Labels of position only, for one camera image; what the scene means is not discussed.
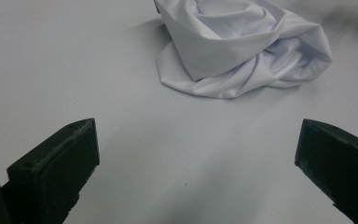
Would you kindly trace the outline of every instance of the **gray surface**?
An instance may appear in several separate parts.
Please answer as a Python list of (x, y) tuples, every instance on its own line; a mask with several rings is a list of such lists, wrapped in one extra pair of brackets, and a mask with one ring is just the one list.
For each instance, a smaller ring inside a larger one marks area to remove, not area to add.
[(70, 122), (96, 118), (101, 166), (65, 223), (351, 223), (294, 166), (303, 118), (358, 136), (358, 1), (280, 0), (335, 61), (299, 88), (235, 100), (162, 86), (152, 1), (0, 0), (0, 184)]

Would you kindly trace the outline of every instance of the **crumpled white fabric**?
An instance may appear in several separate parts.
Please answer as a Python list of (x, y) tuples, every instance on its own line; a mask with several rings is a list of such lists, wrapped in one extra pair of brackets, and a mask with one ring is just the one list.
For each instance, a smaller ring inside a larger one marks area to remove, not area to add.
[(214, 98), (288, 88), (332, 62), (320, 25), (267, 0), (156, 0), (172, 42), (157, 57), (163, 84)]

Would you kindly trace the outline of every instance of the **fabric fold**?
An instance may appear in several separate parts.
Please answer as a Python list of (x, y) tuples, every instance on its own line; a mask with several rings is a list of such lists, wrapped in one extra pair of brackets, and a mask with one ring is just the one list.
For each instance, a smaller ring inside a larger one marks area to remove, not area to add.
[(311, 81), (332, 62), (322, 27), (267, 0), (156, 0), (172, 42), (157, 58), (163, 84), (235, 98)]

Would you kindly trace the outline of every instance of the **white table surface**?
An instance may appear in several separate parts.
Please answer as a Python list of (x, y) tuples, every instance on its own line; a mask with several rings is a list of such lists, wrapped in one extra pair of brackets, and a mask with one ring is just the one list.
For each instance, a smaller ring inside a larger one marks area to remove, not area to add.
[(358, 0), (276, 0), (320, 23), (318, 79), (234, 100), (160, 84), (152, 0), (0, 0), (0, 184), (64, 125), (96, 118), (101, 165), (66, 224), (349, 224), (294, 165), (302, 119), (358, 136)]

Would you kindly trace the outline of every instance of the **white cloth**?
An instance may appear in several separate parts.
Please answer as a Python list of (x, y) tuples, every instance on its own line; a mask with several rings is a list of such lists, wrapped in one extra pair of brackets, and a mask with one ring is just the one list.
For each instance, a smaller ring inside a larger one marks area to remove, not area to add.
[(172, 42), (157, 58), (163, 84), (234, 98), (261, 86), (288, 88), (332, 62), (321, 26), (267, 0), (156, 0)]

